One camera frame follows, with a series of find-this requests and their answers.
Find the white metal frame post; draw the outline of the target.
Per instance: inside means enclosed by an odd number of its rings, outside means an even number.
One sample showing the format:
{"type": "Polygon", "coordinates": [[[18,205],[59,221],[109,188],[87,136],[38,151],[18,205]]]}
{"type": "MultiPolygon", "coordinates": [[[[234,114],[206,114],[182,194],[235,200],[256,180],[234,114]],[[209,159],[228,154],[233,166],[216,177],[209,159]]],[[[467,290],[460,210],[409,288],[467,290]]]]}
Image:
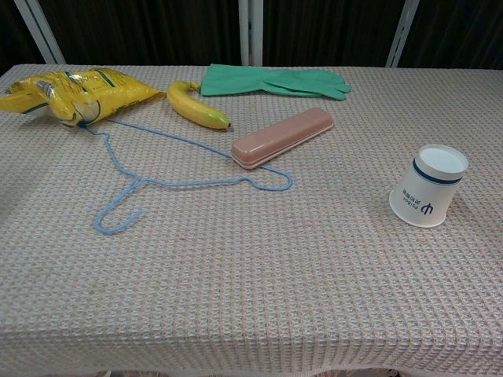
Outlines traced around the white metal frame post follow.
{"type": "Polygon", "coordinates": [[[263,65],[263,0],[238,0],[240,58],[244,66],[263,65]]]}
{"type": "Polygon", "coordinates": [[[398,25],[395,30],[395,36],[387,56],[385,64],[386,68],[398,67],[398,63],[401,59],[402,51],[405,47],[419,4],[420,0],[405,0],[398,25]]]}
{"type": "Polygon", "coordinates": [[[20,15],[47,64],[66,64],[39,0],[14,0],[20,15]]]}

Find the dark curtain panel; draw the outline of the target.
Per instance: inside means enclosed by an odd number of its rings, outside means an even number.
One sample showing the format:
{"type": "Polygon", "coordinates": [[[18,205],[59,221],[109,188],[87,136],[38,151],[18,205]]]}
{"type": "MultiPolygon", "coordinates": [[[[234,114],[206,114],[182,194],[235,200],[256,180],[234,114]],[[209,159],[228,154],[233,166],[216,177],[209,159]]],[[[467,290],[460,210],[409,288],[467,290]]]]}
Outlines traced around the dark curtain panel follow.
{"type": "Polygon", "coordinates": [[[263,0],[263,65],[383,67],[405,0],[263,0]]]}
{"type": "Polygon", "coordinates": [[[503,70],[503,0],[420,0],[398,66],[503,70]]]}
{"type": "Polygon", "coordinates": [[[17,64],[44,64],[14,0],[0,0],[0,75],[17,64]]]}
{"type": "Polygon", "coordinates": [[[39,0],[64,59],[239,65],[238,0],[39,0]]]}

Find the green rubber glove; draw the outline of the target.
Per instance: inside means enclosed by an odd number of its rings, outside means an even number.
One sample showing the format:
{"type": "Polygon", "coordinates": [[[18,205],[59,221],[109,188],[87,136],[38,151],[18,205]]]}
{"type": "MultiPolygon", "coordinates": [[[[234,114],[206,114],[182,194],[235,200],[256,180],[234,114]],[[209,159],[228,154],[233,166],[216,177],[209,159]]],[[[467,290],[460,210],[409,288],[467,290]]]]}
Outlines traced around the green rubber glove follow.
{"type": "Polygon", "coordinates": [[[343,101],[351,87],[341,75],[318,69],[268,69],[212,64],[200,93],[205,97],[264,91],[288,97],[328,97],[343,101]]]}

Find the pink plastic case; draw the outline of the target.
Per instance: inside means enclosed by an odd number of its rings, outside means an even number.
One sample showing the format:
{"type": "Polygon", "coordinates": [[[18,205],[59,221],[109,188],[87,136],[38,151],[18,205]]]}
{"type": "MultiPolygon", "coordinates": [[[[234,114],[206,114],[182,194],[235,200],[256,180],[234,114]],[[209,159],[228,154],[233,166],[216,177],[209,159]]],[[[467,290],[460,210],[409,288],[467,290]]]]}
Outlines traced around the pink plastic case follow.
{"type": "Polygon", "coordinates": [[[254,169],[332,126],[328,112],[311,108],[237,139],[232,143],[230,155],[244,169],[254,169]]]}

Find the yellow snack bag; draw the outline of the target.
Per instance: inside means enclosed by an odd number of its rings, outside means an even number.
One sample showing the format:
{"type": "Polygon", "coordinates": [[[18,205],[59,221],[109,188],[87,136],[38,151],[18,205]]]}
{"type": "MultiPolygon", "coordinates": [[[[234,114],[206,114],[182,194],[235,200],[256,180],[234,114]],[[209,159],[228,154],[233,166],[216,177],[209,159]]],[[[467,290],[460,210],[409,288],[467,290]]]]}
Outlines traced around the yellow snack bag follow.
{"type": "Polygon", "coordinates": [[[110,68],[50,71],[14,82],[0,97],[0,111],[32,115],[48,112],[64,126],[84,127],[162,94],[110,68]]]}

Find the white paper cup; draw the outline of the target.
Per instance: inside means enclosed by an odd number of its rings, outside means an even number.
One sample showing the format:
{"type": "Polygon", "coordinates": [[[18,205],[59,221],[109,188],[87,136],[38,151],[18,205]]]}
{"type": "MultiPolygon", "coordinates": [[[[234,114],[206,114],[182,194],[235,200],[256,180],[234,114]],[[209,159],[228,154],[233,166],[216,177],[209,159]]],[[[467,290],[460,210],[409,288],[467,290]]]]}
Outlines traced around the white paper cup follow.
{"type": "Polygon", "coordinates": [[[468,160],[447,145],[425,145],[390,192],[389,204],[404,222],[421,228],[442,224],[468,169],[468,160]]]}

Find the beige waffle-weave tablecloth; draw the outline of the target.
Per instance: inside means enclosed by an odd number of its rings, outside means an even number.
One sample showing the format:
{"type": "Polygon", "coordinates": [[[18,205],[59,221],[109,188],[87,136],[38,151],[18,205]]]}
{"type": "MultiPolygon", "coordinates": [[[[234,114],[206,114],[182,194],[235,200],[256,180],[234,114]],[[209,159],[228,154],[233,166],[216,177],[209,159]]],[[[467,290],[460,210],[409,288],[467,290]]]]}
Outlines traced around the beige waffle-weave tablecloth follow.
{"type": "MultiPolygon", "coordinates": [[[[330,130],[263,165],[284,192],[143,185],[94,228],[131,178],[103,137],[0,112],[0,376],[141,369],[171,375],[313,375],[390,368],[503,377],[503,71],[338,68],[345,101],[213,97],[229,132],[163,98],[122,120],[229,152],[311,108],[330,130]],[[444,222],[398,218],[390,192],[425,145],[468,169],[444,222]]],[[[140,178],[250,177],[195,145],[111,122],[140,178]]]]}

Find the yellow banana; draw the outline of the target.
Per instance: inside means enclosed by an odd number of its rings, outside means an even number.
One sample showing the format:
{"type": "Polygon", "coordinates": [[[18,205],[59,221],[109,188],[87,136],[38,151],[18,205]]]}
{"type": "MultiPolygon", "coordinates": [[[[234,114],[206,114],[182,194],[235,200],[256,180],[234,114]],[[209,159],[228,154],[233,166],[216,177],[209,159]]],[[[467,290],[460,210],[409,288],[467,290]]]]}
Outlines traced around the yellow banana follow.
{"type": "Polygon", "coordinates": [[[170,106],[182,117],[211,130],[228,130],[231,122],[223,112],[198,101],[190,92],[200,92],[198,82],[175,81],[167,88],[170,106]]]}

